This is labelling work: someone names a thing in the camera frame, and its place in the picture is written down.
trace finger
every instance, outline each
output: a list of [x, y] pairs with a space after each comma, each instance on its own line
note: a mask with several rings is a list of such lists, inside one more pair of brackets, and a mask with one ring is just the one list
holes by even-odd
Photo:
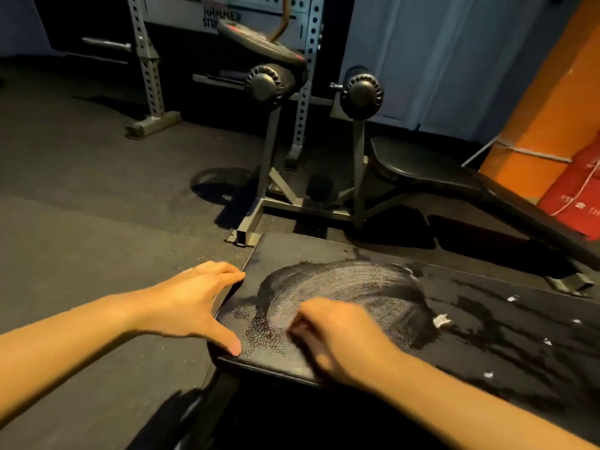
[[242, 352], [242, 343], [236, 334], [216, 320], [210, 319], [203, 330], [202, 336], [225, 349], [231, 355], [238, 356]]
[[329, 353], [325, 343], [321, 341], [317, 335], [302, 326], [296, 326], [290, 329], [290, 332], [304, 341], [314, 360], [322, 370], [326, 371], [327, 373], [333, 372], [333, 358], [331, 357], [331, 354]]
[[308, 320], [319, 333], [324, 333], [328, 327], [329, 314], [335, 301], [322, 297], [313, 298], [300, 303], [298, 313]]
[[203, 263], [201, 263], [199, 265], [196, 265], [195, 267], [192, 268], [192, 270], [195, 273], [200, 273], [200, 274], [208, 273], [208, 271], [212, 268], [212, 266], [214, 264], [216, 264], [216, 262], [213, 262], [212, 260], [208, 260], [208, 261], [203, 262]]
[[221, 273], [217, 276], [219, 289], [217, 292], [221, 292], [225, 287], [233, 286], [246, 277], [246, 273], [236, 271], [233, 273]]
[[231, 265], [228, 262], [213, 262], [202, 273], [221, 274], [221, 273], [237, 273], [237, 272], [239, 272], [239, 269], [236, 266]]

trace metal foot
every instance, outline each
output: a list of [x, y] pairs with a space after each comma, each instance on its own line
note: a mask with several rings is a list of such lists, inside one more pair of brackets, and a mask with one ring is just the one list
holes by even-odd
[[181, 113], [174, 110], [165, 112], [160, 117], [149, 116], [132, 125], [127, 126], [126, 137], [130, 139], [141, 140], [147, 135], [154, 134], [161, 129], [168, 128], [181, 121]]
[[227, 242], [233, 243], [240, 247], [255, 247], [259, 241], [260, 234], [254, 232], [254, 228], [258, 224], [260, 217], [263, 213], [263, 202], [264, 199], [257, 198], [252, 203], [252, 206], [246, 213], [244, 219], [239, 224], [236, 230], [227, 238]]
[[550, 283], [550, 285], [559, 292], [568, 293], [571, 295], [576, 295], [579, 297], [588, 296], [585, 293], [586, 289], [589, 289], [594, 285], [594, 282], [589, 279], [583, 273], [574, 273], [566, 278], [556, 279], [550, 278], [548, 276], [545, 277], [546, 280]]

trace white rope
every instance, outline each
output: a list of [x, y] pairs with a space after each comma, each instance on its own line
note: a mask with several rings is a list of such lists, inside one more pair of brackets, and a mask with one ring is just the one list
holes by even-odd
[[594, 163], [596, 163], [596, 165], [592, 168], [592, 171], [587, 176], [586, 181], [584, 181], [583, 184], [581, 185], [581, 188], [579, 188], [579, 191], [577, 191], [577, 194], [570, 201], [568, 201], [560, 210], [555, 211], [550, 216], [556, 216], [556, 215], [558, 215], [561, 211], [563, 211], [565, 208], [567, 208], [569, 205], [571, 205], [574, 201], [576, 201], [579, 198], [579, 196], [581, 195], [581, 193], [583, 192], [583, 190], [588, 185], [589, 181], [592, 179], [592, 176], [594, 175], [594, 173], [598, 169], [598, 166], [600, 166], [600, 159], [597, 159], [596, 161], [592, 162], [592, 164], [594, 164]]

